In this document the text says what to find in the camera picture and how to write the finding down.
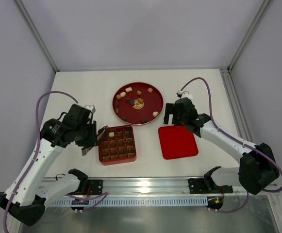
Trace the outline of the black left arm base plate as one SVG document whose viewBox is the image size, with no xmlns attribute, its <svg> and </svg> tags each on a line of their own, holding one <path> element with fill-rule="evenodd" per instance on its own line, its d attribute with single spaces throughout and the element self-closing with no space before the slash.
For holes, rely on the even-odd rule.
<svg viewBox="0 0 282 233">
<path fill-rule="evenodd" d="M 76 191 L 69 193 L 69 195 L 100 195 L 102 194 L 103 180 L 87 179 L 81 181 Z"/>
</svg>

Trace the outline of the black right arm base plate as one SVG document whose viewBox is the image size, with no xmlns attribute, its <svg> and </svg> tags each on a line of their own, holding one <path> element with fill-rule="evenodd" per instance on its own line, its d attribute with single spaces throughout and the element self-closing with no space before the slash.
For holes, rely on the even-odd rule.
<svg viewBox="0 0 282 233">
<path fill-rule="evenodd" d="M 212 180 L 205 178 L 188 179 L 190 194 L 231 194 L 233 188 L 231 185 L 217 186 Z"/>
</svg>

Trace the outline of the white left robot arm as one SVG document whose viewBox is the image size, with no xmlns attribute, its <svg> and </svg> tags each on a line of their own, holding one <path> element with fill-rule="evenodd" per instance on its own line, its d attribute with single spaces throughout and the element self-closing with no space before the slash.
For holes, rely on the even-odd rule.
<svg viewBox="0 0 282 233">
<path fill-rule="evenodd" d="M 0 192 L 0 207 L 6 213 L 32 226 L 57 199 L 85 190 L 88 176 L 75 168 L 53 184 L 44 188 L 40 188 L 40 184 L 56 158 L 70 143 L 83 150 L 97 145 L 94 112 L 93 105 L 82 107 L 73 104 L 63 120 L 52 118 L 44 123 L 36 147 L 21 173 L 5 192 Z"/>
</svg>

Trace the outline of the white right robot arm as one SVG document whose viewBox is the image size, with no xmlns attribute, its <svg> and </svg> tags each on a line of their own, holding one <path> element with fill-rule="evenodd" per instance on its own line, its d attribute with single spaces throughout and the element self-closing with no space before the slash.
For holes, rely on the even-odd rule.
<svg viewBox="0 0 282 233">
<path fill-rule="evenodd" d="M 280 176 L 272 149 L 232 135 L 220 128 L 207 114 L 198 114 L 189 98 L 175 103 L 166 103 L 164 124 L 183 126 L 190 133 L 205 139 L 231 156 L 238 166 L 225 168 L 217 166 L 208 171 L 204 178 L 215 186 L 242 186 L 251 194 L 264 191 Z"/>
</svg>

